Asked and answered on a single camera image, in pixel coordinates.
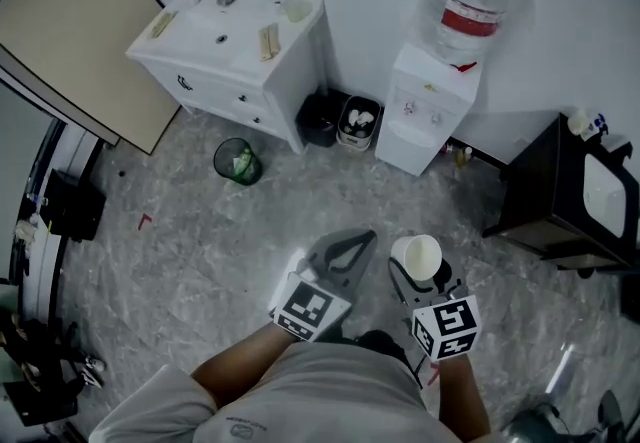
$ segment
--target white cup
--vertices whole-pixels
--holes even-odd
[[[399,238],[391,246],[391,256],[415,281],[431,279],[442,264],[442,249],[431,235]]]

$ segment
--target black bucket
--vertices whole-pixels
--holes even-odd
[[[253,185],[262,176],[262,164],[244,139],[233,137],[224,141],[213,156],[216,172],[240,185]]]

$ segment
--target white marker cube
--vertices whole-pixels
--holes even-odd
[[[481,331],[475,295],[413,311],[412,334],[431,361],[466,354]]]
[[[303,340],[313,342],[349,308],[348,301],[291,272],[277,301],[273,321]]]

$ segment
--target bathroom vanity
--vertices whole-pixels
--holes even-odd
[[[634,261],[638,182],[619,159],[558,118],[503,171],[499,236],[566,269]]]
[[[324,82],[316,24],[322,0],[291,22],[283,0],[176,0],[127,50],[187,110],[200,109],[289,142],[304,144],[295,117]],[[261,61],[258,31],[278,24],[280,52]]]

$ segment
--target black and white pattern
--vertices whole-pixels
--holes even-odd
[[[433,351],[433,337],[429,334],[429,331],[422,325],[417,318],[415,319],[415,324],[413,325],[413,336],[415,336],[418,343],[422,345],[422,348],[426,351],[427,354],[431,355]]]
[[[434,306],[433,312],[442,336],[461,333],[477,326],[473,313],[471,313],[471,308],[465,299],[455,303]]]
[[[299,336],[303,340],[308,340],[311,337],[311,335],[313,335],[313,333],[310,330],[308,330],[306,327],[302,327],[300,324],[298,324],[297,322],[291,319],[288,319],[284,315],[280,315],[280,318],[278,319],[277,322],[279,326],[285,328],[290,333],[293,333],[294,335]]]
[[[318,327],[330,304],[331,297],[311,285],[301,282],[287,300],[282,311],[311,327]]]
[[[440,352],[438,352],[438,359],[449,358],[456,354],[462,354],[471,349],[473,340],[477,333],[470,333],[468,335],[459,336],[451,340],[445,340],[440,344]]]

